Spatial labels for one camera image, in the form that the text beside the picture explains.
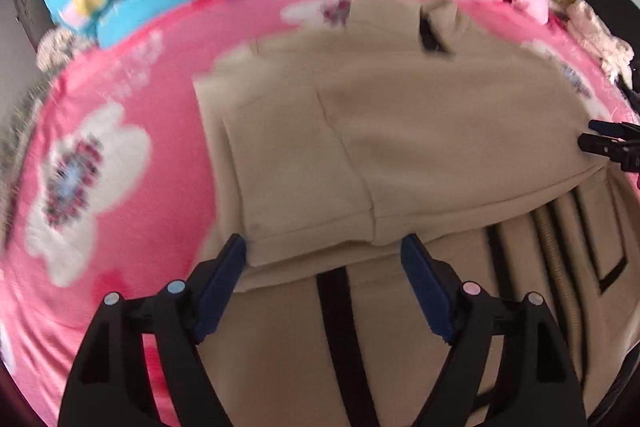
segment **beige garment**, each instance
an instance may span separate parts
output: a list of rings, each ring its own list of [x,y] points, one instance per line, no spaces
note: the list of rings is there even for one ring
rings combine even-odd
[[[414,14],[408,51],[387,51],[369,33],[388,4]],[[463,53],[428,57],[415,45],[418,3],[355,0],[353,10],[345,30],[260,42],[196,83],[222,236],[244,233],[250,266],[322,251],[312,275],[345,264],[345,241],[376,257],[371,247],[386,253],[415,230],[430,240],[496,223],[607,162],[575,146],[588,117],[551,62],[484,35],[504,52],[465,54],[469,39],[456,32],[451,45]],[[432,11],[445,21],[451,5]],[[381,20],[405,28],[405,19]],[[327,255],[336,246],[341,254]]]
[[[615,37],[583,0],[549,0],[550,7],[564,20],[572,37],[595,58],[611,82],[622,76],[629,89],[633,88],[631,61],[634,50],[628,42]]]
[[[399,240],[409,232],[497,295],[484,227],[499,223],[516,296],[538,291],[566,316],[588,413],[638,339],[638,202],[606,158],[576,147],[588,117],[570,84],[450,3],[424,10],[453,55],[420,50],[418,3],[355,0],[346,28],[253,42],[195,83],[219,216],[202,259],[233,232],[249,240],[240,293],[199,349],[236,427],[348,425],[314,279],[340,266],[380,425],[411,425],[447,347],[402,272]],[[562,241],[549,225],[556,214]],[[602,293],[598,279],[623,257]],[[496,342],[480,391],[499,357]]]

